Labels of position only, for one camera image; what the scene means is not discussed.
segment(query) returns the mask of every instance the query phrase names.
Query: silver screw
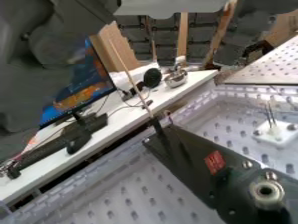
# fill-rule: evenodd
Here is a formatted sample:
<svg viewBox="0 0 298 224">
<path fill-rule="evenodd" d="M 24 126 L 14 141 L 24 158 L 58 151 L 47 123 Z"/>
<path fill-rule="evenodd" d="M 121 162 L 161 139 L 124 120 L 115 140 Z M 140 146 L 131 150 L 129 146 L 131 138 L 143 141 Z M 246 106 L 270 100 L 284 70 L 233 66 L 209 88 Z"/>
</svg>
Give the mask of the silver screw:
<svg viewBox="0 0 298 224">
<path fill-rule="evenodd" d="M 289 131 L 296 131 L 298 129 L 298 125 L 297 124 L 289 124 L 288 125 L 288 130 Z"/>
<path fill-rule="evenodd" d="M 274 181 L 277 181 L 277 179 L 278 179 L 277 174 L 272 171 L 265 173 L 265 178 L 266 178 L 266 180 L 274 180 Z"/>
<path fill-rule="evenodd" d="M 145 143 L 148 143 L 149 141 L 151 141 L 151 139 L 149 139 L 149 138 L 145 138 L 145 139 L 144 139 L 144 142 L 145 142 Z"/>
<path fill-rule="evenodd" d="M 261 136 L 262 135 L 262 132 L 260 130 L 256 130 L 254 133 L 253 133 L 256 136 Z"/>
<path fill-rule="evenodd" d="M 246 170 L 249 170 L 253 167 L 253 163 L 248 160 L 243 163 L 243 166 Z"/>
</svg>

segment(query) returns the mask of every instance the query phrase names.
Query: black object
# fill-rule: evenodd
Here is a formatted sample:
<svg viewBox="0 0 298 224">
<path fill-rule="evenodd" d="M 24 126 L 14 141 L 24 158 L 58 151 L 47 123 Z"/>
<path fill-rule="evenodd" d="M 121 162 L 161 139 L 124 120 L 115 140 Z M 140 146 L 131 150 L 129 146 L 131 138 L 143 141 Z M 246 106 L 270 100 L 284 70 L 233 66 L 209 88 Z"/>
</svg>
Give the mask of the black object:
<svg viewBox="0 0 298 224">
<path fill-rule="evenodd" d="M 91 114 L 84 118 L 78 114 L 74 114 L 74 116 L 78 121 L 64 128 L 63 134 L 34 151 L 26 152 L 18 163 L 8 168 L 8 177 L 11 179 L 20 176 L 18 175 L 20 170 L 26 169 L 64 147 L 67 147 L 70 154 L 76 153 L 91 140 L 92 133 L 108 125 L 107 113 L 99 117 L 96 114 Z"/>
<path fill-rule="evenodd" d="M 159 130 L 144 145 L 207 206 L 217 210 L 227 223 L 298 223 L 298 181 L 288 175 L 262 169 L 254 160 L 176 125 Z M 215 172 L 207 161 L 217 161 L 219 165 L 221 159 L 224 166 Z M 250 195 L 250 184 L 265 181 L 269 172 L 277 174 L 285 190 L 285 207 L 277 211 L 261 210 Z"/>
<path fill-rule="evenodd" d="M 147 101 L 147 105 L 148 105 L 148 106 L 151 106 L 152 103 L 153 103 L 153 100 L 148 100 L 148 101 Z"/>
<path fill-rule="evenodd" d="M 153 89 L 159 86 L 161 78 L 161 71 L 157 68 L 151 68 L 144 75 L 144 85 Z"/>
<path fill-rule="evenodd" d="M 141 92 L 143 89 L 144 89 L 144 82 L 139 82 L 136 86 L 137 86 L 139 91 Z M 128 91 L 124 91 L 124 90 L 121 90 L 121 91 L 123 91 L 123 94 L 124 94 L 123 101 L 127 101 L 127 100 L 132 99 L 133 96 L 137 94 L 133 87 Z"/>
<path fill-rule="evenodd" d="M 75 154 L 83 146 L 90 142 L 92 135 L 83 134 L 79 138 L 67 143 L 67 152 L 70 155 Z"/>
</svg>

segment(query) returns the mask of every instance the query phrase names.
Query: black cable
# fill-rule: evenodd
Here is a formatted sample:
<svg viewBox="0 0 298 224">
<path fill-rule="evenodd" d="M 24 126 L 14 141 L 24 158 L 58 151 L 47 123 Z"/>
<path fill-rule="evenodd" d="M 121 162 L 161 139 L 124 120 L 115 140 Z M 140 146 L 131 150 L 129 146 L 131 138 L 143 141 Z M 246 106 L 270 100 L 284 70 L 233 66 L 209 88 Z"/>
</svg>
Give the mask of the black cable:
<svg viewBox="0 0 298 224">
<path fill-rule="evenodd" d="M 129 107 L 136 107 L 136 106 L 143 102 L 143 101 L 140 101 L 140 102 L 136 103 L 135 105 L 131 105 L 128 102 L 124 101 L 123 96 L 121 96 L 121 94 L 120 94 L 120 91 L 124 91 L 124 90 L 121 90 L 120 88 L 117 88 L 119 96 L 120 96 L 123 102 L 124 102 Z M 149 89 L 149 90 L 148 90 L 148 95 L 147 95 L 147 97 L 145 97 L 144 100 L 147 100 L 147 99 L 151 97 L 151 92 L 152 92 L 152 91 L 151 91 L 151 89 Z"/>
<path fill-rule="evenodd" d="M 101 107 L 100 107 L 100 109 L 96 111 L 96 113 L 99 113 L 99 112 L 101 111 L 101 109 L 104 108 L 104 105 L 105 105 L 108 99 L 109 99 L 109 95 L 105 97 L 105 101 L 104 101 L 104 103 L 101 104 Z"/>
</svg>

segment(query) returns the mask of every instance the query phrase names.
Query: white table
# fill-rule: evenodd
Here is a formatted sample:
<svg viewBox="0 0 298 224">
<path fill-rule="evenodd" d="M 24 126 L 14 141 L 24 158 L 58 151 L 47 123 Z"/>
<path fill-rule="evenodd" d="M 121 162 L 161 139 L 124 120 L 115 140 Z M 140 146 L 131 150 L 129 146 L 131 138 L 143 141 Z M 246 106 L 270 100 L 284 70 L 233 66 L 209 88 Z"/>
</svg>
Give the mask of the white table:
<svg viewBox="0 0 298 224">
<path fill-rule="evenodd" d="M 163 108 L 177 102 L 187 94 L 200 87 L 208 80 L 217 75 L 217 70 L 189 72 L 189 79 L 187 84 L 176 89 L 171 89 L 163 83 L 157 87 L 157 91 L 151 92 L 149 99 L 153 100 L 151 109 L 153 113 L 163 110 Z M 140 102 L 139 98 L 128 101 L 131 104 Z M 124 102 L 111 108 L 108 115 L 120 107 L 127 106 Z M 27 169 L 22 170 L 22 176 L 16 180 L 10 180 L 7 177 L 0 179 L 0 200 L 10 203 L 22 195 L 40 186 L 48 179 L 54 178 L 60 173 L 66 172 L 74 164 L 78 164 L 95 151 L 99 151 L 108 144 L 115 142 L 125 133 L 129 133 L 149 119 L 147 110 L 141 108 L 127 108 L 117 111 L 108 121 L 108 126 L 94 133 L 92 140 L 82 148 L 75 155 L 68 155 L 67 150 L 62 149 L 59 152 L 48 156 L 46 159 L 35 163 Z M 70 123 L 63 123 L 56 127 L 42 130 L 39 135 L 47 138 L 63 126 Z"/>
</svg>

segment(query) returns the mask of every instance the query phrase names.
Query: cable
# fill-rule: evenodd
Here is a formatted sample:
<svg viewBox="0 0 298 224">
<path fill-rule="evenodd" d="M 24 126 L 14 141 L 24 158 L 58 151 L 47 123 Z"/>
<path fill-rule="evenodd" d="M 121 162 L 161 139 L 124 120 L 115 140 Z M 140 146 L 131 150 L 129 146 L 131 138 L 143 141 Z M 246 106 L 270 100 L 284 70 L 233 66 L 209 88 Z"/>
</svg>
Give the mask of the cable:
<svg viewBox="0 0 298 224">
<path fill-rule="evenodd" d="M 108 117 L 111 117 L 116 112 L 119 112 L 120 110 L 125 109 L 125 108 L 132 108 L 132 107 L 141 107 L 141 106 L 124 106 L 124 107 L 120 107 L 119 109 L 116 109 Z"/>
<path fill-rule="evenodd" d="M 121 96 L 121 94 L 120 94 L 120 91 L 125 92 L 124 90 L 121 90 L 121 89 L 117 87 L 117 93 L 119 93 L 119 96 L 120 96 L 120 98 L 121 98 L 121 100 L 123 100 L 123 96 Z M 148 95 L 147 95 L 147 97 L 145 97 L 144 100 L 147 100 L 147 99 L 151 97 L 151 92 L 152 92 L 152 90 L 149 89 L 149 90 L 148 90 Z M 128 102 L 125 102 L 124 100 L 123 100 L 123 102 L 124 102 L 129 107 L 136 107 L 143 101 L 140 101 L 140 102 L 136 103 L 135 105 L 131 105 L 131 104 L 129 104 Z"/>
<path fill-rule="evenodd" d="M 108 99 L 109 99 L 109 95 L 105 97 L 105 101 L 104 101 L 104 103 L 101 104 L 101 107 L 100 107 L 100 109 L 96 111 L 96 113 L 99 113 L 99 112 L 101 111 L 101 109 L 104 108 Z"/>
</svg>

